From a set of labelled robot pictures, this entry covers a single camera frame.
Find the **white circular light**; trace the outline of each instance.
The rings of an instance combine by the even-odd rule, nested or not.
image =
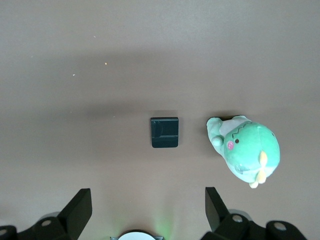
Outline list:
[[[119,240],[155,240],[155,239],[149,234],[134,231],[134,232],[126,233],[125,235],[121,236]]]

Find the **green plush toy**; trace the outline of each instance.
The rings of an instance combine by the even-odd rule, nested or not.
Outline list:
[[[245,116],[222,121],[212,117],[207,124],[214,149],[231,172],[255,189],[266,182],[280,162],[280,148],[274,133]]]

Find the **dinosaur plush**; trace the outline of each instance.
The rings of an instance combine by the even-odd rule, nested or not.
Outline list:
[[[229,120],[212,117],[206,126],[214,149],[224,158],[231,172],[251,188],[265,183],[279,165],[279,144],[266,126],[245,116]]]

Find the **plush toy head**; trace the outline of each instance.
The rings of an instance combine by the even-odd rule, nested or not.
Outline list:
[[[280,162],[280,148],[271,130],[247,121],[224,138],[224,157],[230,170],[256,188],[263,184]]]

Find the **dark green block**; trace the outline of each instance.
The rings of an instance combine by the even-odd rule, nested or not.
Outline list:
[[[151,141],[154,148],[176,148],[179,139],[179,118],[152,117]]]

